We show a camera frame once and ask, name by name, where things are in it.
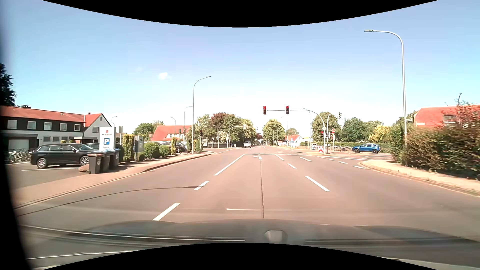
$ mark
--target car wheel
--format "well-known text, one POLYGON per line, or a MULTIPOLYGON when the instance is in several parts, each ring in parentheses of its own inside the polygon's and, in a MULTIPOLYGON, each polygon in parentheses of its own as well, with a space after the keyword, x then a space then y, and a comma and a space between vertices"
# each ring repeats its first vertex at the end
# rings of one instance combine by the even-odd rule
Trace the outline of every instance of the car wheel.
POLYGON ((84 166, 84 165, 87 165, 88 164, 88 157, 87 156, 83 156, 80 158, 80 165, 84 166))
POLYGON ((47 160, 45 158, 39 158, 36 161, 36 167, 39 169, 45 169, 47 167, 47 160))

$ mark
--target cloud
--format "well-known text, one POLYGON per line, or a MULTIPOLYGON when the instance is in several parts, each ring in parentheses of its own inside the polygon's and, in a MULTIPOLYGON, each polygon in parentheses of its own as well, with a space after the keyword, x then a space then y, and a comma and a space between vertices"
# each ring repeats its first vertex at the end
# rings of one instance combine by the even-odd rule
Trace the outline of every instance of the cloud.
POLYGON ((158 78, 159 78, 160 80, 165 80, 165 79, 167 78, 167 76, 168 76, 168 73, 162 72, 162 73, 160 73, 160 74, 158 75, 158 78))

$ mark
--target sidewalk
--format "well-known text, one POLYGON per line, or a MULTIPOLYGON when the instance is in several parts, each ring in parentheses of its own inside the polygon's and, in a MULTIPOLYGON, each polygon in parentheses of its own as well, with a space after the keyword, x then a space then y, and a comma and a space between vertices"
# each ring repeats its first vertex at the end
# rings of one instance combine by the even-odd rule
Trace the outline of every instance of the sidewalk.
POLYGON ((370 169, 412 177, 427 181, 431 184, 480 196, 480 181, 477 180, 409 168, 401 164, 389 162, 388 160, 368 160, 362 161, 360 164, 370 169))
POLYGON ((165 157, 159 160, 144 160, 130 163, 122 163, 115 171, 99 174, 85 174, 81 176, 75 176, 47 183, 17 188, 12 190, 13 208, 16 209, 20 207, 25 207, 40 201, 48 200, 71 192, 90 188, 99 184, 104 184, 128 176, 136 175, 141 172, 146 172, 169 164, 209 156, 211 154, 212 153, 197 153, 190 155, 165 157))

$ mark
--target blue suv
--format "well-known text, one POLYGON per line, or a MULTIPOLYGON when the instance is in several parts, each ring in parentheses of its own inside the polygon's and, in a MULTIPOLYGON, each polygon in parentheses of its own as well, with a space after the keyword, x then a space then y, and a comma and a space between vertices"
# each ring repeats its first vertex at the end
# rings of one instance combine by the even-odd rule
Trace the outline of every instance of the blue suv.
POLYGON ((376 154, 380 152, 380 146, 376 144, 364 144, 361 146, 352 147, 353 152, 360 153, 360 152, 372 152, 376 154))

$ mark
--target curb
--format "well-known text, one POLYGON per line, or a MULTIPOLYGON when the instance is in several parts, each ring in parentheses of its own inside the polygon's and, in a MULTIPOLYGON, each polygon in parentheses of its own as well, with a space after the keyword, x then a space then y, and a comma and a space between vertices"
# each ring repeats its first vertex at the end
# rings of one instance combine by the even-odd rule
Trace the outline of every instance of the curb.
POLYGON ((172 161, 172 162, 169 162, 169 163, 159 164, 159 165, 154 166, 154 167, 152 167, 152 168, 147 168, 147 169, 145 169, 145 170, 143 170, 143 171, 141 171, 141 172, 137 172, 137 173, 134 173, 134 174, 131 174, 131 175, 126 175, 126 176, 122 176, 122 177, 119 177, 119 178, 110 179, 110 180, 108 180, 108 181, 101 182, 101 183, 97 183, 97 184, 94 184, 94 185, 83 186, 83 187, 81 187, 81 188, 77 188, 77 189, 74 189, 74 190, 69 190, 69 191, 66 191, 66 192, 63 192, 63 193, 58 193, 58 194, 55 194, 55 195, 52 195, 52 196, 48 196, 48 197, 44 197, 44 198, 41 198, 41 199, 36 199, 36 200, 33 200, 33 201, 29 201, 29 202, 26 202, 26 203, 22 203, 22 204, 13 206, 13 209, 20 209, 20 208, 27 207, 27 206, 30 206, 30 205, 35 204, 35 203, 39 203, 39 202, 47 201, 47 200, 54 199, 54 198, 57 198, 57 197, 61 197, 61 196, 64 196, 64 195, 68 195, 68 194, 70 194, 70 193, 74 193, 74 192, 77 192, 77 191, 81 191, 81 190, 84 190, 84 189, 88 189, 88 188, 91 188, 91 187, 95 187, 95 186, 98 186, 98 185, 101 185, 101 184, 107 184, 107 183, 110 183, 110 182, 113 182, 113 181, 116 181, 116 180, 120 180, 120 179, 123 179, 123 178, 126 178, 126 177, 138 175, 138 174, 141 174, 141 173, 143 173, 143 172, 148 172, 148 171, 151 171, 151 170, 160 168, 160 167, 165 167, 165 166, 167 166, 167 165, 171 165, 171 164, 175 164, 175 163, 180 163, 180 162, 182 162, 182 161, 187 161, 187 160, 194 160, 194 159, 197 159, 197 158, 202 158, 202 157, 206 157, 206 156, 210 156, 210 155, 211 155, 211 153, 206 153, 206 154, 203 155, 203 156, 192 157, 191 159, 177 160, 177 161, 172 161))
POLYGON ((396 171, 393 171, 393 170, 390 170, 390 169, 385 169, 385 168, 382 168, 382 167, 367 165, 367 164, 364 164, 363 161, 359 162, 359 164, 361 164, 362 166, 367 167, 371 170, 377 171, 377 172, 383 172, 383 173, 387 173, 389 175, 394 175, 394 176, 402 176, 402 177, 410 179, 410 180, 415 180, 415 181, 419 181, 419 182, 424 182, 424 183, 428 183, 428 184, 432 184, 432 185, 441 186, 441 187, 446 188, 446 189, 466 193, 466 194, 469 194, 469 195, 480 196, 480 191, 466 189, 466 188, 462 188, 462 187, 459 187, 459 186, 456 186, 456 185, 445 184, 445 183, 442 183, 442 182, 437 182, 437 181, 432 180, 428 177, 411 176, 411 175, 404 174, 404 173, 401 173, 401 172, 396 172, 396 171))

